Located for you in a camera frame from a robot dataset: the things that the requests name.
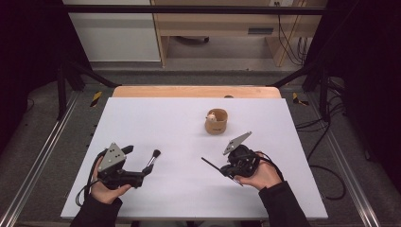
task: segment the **metal bracket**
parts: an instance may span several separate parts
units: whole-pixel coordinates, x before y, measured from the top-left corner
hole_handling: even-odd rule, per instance
[[[238,146],[244,142],[250,135],[252,134],[251,131],[246,132],[243,135],[238,136],[237,138],[230,140],[230,142],[227,145],[227,148],[223,151],[223,155],[226,155],[230,153],[231,151],[235,150],[238,148]]]
[[[117,165],[126,159],[127,157],[125,153],[118,147],[118,145],[116,143],[112,143],[107,149],[106,154],[100,163],[98,171],[104,171],[105,169]]]

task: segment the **wooden cup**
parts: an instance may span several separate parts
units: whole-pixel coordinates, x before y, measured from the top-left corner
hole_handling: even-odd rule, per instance
[[[212,121],[206,117],[204,122],[204,127],[209,134],[222,134],[227,128],[228,114],[223,109],[213,109],[210,110],[207,115],[214,114],[216,121]]]

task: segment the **electrical cable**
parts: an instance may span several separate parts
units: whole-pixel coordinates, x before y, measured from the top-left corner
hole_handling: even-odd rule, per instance
[[[323,193],[321,193],[321,195],[322,195],[325,199],[330,200],[330,201],[339,201],[339,200],[341,200],[342,198],[345,197],[345,193],[346,193],[345,182],[344,182],[344,180],[342,179],[342,177],[341,177],[339,174],[337,174],[337,173],[334,172],[333,170],[331,170],[331,169],[329,169],[329,168],[327,168],[327,167],[323,167],[323,166],[309,165],[309,167],[314,167],[314,168],[319,168],[319,169],[325,170],[325,171],[327,171],[327,172],[333,174],[337,179],[339,179],[339,181],[340,181],[340,183],[341,183],[341,186],[342,186],[341,195],[338,196],[338,197],[328,197],[328,196],[325,196]]]
[[[275,5],[276,7],[280,7],[280,3],[279,3],[279,2],[274,2],[274,5]],[[286,35],[286,33],[284,32],[284,30],[283,30],[283,28],[282,28],[282,26],[281,26],[280,14],[277,14],[277,17],[278,17],[278,41],[280,42],[280,45],[283,46],[284,50],[286,51],[286,53],[287,53],[287,55],[288,55],[288,58],[291,60],[291,62],[292,62],[293,64],[302,65],[301,62],[297,59],[296,55],[294,54],[294,51],[292,50],[291,45],[289,44],[289,40],[288,40],[288,38],[287,38],[287,35]],[[295,60],[296,60],[297,62],[294,62],[294,60],[292,59],[292,57],[289,55],[289,53],[288,53],[286,47],[283,45],[283,42],[281,41],[281,36],[280,36],[280,34],[281,34],[282,31],[283,31],[284,38],[285,38],[286,41],[287,41],[287,45],[288,45],[288,47],[289,47],[289,50],[291,51],[293,57],[295,58]]]
[[[305,59],[306,59],[307,38],[304,38],[304,45],[303,46],[301,45],[301,42],[302,42],[302,37],[300,37],[298,39],[297,55],[298,55],[298,58],[301,60],[301,64],[304,65],[305,64]]]
[[[91,172],[89,173],[89,177],[88,177],[88,181],[86,182],[86,185],[88,186],[90,183],[91,183],[91,181],[92,181],[92,175],[94,174],[94,171],[95,171],[95,167],[96,167],[96,163],[97,163],[97,161],[101,158],[101,157],[103,157],[105,154],[106,154],[106,151],[107,151],[107,149],[104,149],[102,152],[100,152],[98,155],[97,155],[97,157],[95,158],[95,161],[94,161],[94,163],[92,164],[92,167],[91,167]],[[88,195],[89,195],[89,189],[90,189],[91,187],[86,187],[84,190],[84,193],[83,193],[83,198],[84,199],[86,199],[87,197],[88,197]]]
[[[100,179],[97,179],[96,181],[91,182],[91,183],[89,183],[88,185],[83,186],[82,189],[80,189],[80,191],[77,193],[77,196],[76,196],[76,205],[77,205],[77,206],[79,206],[79,207],[82,206],[82,204],[80,204],[80,202],[79,202],[80,193],[82,193],[83,190],[86,190],[86,189],[89,190],[89,189],[91,188],[92,185],[94,185],[95,183],[98,183],[98,182],[100,182]]]
[[[319,138],[319,140],[316,142],[316,144],[315,144],[315,146],[313,147],[313,149],[312,149],[312,150],[309,152],[309,154],[307,155],[306,159],[307,159],[308,162],[309,162],[310,158],[312,157],[312,154],[315,152],[316,147],[321,143],[321,141],[323,140],[324,136],[327,134],[327,132],[328,132],[330,126],[331,126],[331,117],[333,117],[334,115],[336,115],[336,114],[340,113],[341,111],[343,111],[343,107],[344,107],[343,103],[339,103],[339,104],[335,105],[335,106],[332,107],[331,110],[330,110],[329,106],[331,105],[331,102],[332,102],[335,98],[340,98],[340,96],[333,96],[333,97],[331,97],[331,98],[329,99],[329,101],[327,102],[327,109],[328,109],[329,116],[330,116],[330,117],[329,117],[329,120],[328,120],[328,122],[327,122],[327,125],[322,126],[322,127],[320,127],[319,129],[314,130],[314,131],[320,131],[320,130],[322,130],[322,129],[325,128],[325,131],[323,132],[323,134],[321,135],[321,137]],[[323,120],[323,119],[320,118],[320,119],[317,119],[317,120],[308,121],[308,122],[305,122],[305,123],[298,124],[298,125],[296,125],[296,129],[297,129],[297,131],[300,131],[300,129],[304,129],[304,128],[313,126],[313,125],[317,124],[318,122],[320,122],[321,120]],[[339,201],[339,200],[341,200],[341,199],[343,199],[343,198],[345,197],[345,194],[346,194],[346,185],[345,185],[344,180],[342,179],[342,177],[341,177],[338,173],[336,173],[336,172],[334,172],[333,170],[331,170],[331,169],[329,169],[329,168],[327,168],[327,167],[324,167],[324,166],[309,165],[309,167],[311,167],[311,168],[319,168],[319,169],[322,169],[322,170],[324,170],[324,171],[327,171],[327,172],[329,172],[330,174],[333,174],[333,175],[340,181],[340,183],[341,183],[342,192],[341,192],[341,194],[340,194],[339,196],[337,196],[337,197],[329,197],[329,196],[325,196],[324,193],[321,193],[321,195],[322,195],[323,198],[325,198],[325,199],[327,199],[327,200],[330,200],[330,201]]]

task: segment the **white tabletop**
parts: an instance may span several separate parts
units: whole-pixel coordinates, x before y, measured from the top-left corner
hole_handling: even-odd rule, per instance
[[[204,129],[205,116],[214,108],[228,113],[227,130],[220,135]],[[266,152],[280,167],[306,217],[327,218],[284,99],[194,97],[109,98],[61,216],[77,214],[75,197],[95,157],[115,142],[121,148],[134,145],[123,167],[127,171],[141,171],[155,149],[162,152],[142,187],[121,197],[119,217],[265,219],[256,189],[224,178],[201,159],[227,165],[222,152],[247,131],[252,135],[243,144]]]

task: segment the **white cabinet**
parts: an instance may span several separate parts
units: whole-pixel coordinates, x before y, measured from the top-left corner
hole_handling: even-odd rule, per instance
[[[64,4],[149,5],[149,0],[63,0]],[[89,61],[160,61],[151,13],[70,13]]]

